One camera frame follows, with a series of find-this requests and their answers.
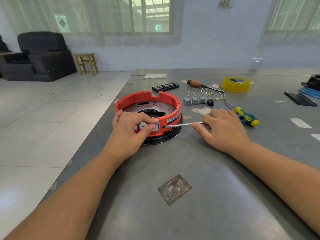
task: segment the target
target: small gray plastic block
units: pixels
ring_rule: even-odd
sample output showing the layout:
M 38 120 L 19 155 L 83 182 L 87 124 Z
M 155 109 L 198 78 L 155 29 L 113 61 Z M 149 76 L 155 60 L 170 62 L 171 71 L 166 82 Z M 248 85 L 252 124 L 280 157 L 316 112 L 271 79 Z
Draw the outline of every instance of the small gray plastic block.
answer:
M 205 104 L 206 103 L 206 97 L 200 97 L 200 104 Z
M 186 97 L 185 100 L 184 100 L 184 103 L 185 103 L 186 105 L 191 105 L 191 100 L 190 100 L 190 98 Z
M 192 98 L 192 104 L 198 104 L 199 103 L 199 100 L 197 97 L 193 97 Z

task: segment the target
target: yellow tape roll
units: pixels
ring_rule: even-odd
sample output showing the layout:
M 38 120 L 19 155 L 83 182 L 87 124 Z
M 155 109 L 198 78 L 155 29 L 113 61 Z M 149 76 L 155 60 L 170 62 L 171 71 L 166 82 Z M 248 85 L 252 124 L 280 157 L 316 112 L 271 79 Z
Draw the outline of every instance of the yellow tape roll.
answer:
M 222 89 L 230 92 L 248 92 L 251 81 L 242 77 L 225 77 L 222 81 Z

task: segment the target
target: black rubber ring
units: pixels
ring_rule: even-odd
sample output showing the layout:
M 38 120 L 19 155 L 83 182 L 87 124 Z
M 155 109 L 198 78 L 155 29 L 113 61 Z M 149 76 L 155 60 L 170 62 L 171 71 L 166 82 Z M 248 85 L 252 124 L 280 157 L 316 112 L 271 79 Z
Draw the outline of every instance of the black rubber ring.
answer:
M 182 114 L 181 114 L 181 120 L 179 124 L 183 124 Z M 142 143 L 142 145 L 156 145 L 156 144 L 164 143 L 166 141 L 170 141 L 172 138 L 176 137 L 181 130 L 182 130 L 182 126 L 177 126 L 171 130 L 164 132 L 161 136 L 147 137 Z

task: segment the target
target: gray metal workbench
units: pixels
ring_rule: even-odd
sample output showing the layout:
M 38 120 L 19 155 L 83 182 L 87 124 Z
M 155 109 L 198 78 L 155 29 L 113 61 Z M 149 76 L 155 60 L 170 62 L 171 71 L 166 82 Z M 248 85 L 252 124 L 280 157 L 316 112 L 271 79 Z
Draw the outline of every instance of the gray metal workbench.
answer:
M 144 79 L 145 73 L 168 76 Z M 284 95 L 284 91 L 296 92 L 300 83 L 308 79 L 301 75 L 308 73 L 296 73 L 266 70 L 246 77 L 239 70 L 227 69 L 138 70 L 116 98 L 151 90 L 157 84 L 176 82 L 180 87 L 169 92 L 182 101 L 190 86 L 181 80 L 221 85 L 226 76 L 246 77 L 254 82 L 249 92 L 227 92 L 226 96 L 230 103 L 258 117 L 258 127 L 246 127 L 250 139 L 320 169 L 320 142 L 310 135 L 320 134 L 320 106 L 298 106 Z M 200 90 L 193 90 L 200 97 Z M 320 99 L 312 100 L 320 105 Z M 203 107 L 204 104 L 182 105 L 182 114 L 191 116 L 188 122 L 199 122 L 202 115 L 191 109 Z M 214 108 L 230 109 L 222 101 L 216 101 Z M 73 165 L 59 176 L 58 187 L 101 151 L 112 131 L 113 116 L 114 104 L 111 104 L 73 156 Z M 302 119 L 312 129 L 299 128 L 290 118 Z M 192 189 L 168 206 L 158 187 L 179 174 Z M 183 127 L 171 141 L 142 146 L 120 166 L 103 193 L 87 239 L 320 238 L 250 171 L 232 157 L 211 148 L 189 126 Z

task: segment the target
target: worn metal patch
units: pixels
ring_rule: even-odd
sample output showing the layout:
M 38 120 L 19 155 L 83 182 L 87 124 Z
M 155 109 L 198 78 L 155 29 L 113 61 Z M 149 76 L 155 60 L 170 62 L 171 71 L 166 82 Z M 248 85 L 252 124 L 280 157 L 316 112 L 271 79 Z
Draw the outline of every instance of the worn metal patch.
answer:
M 167 205 L 170 206 L 191 189 L 192 187 L 187 183 L 187 181 L 181 175 L 177 175 L 160 186 L 158 191 L 166 201 Z

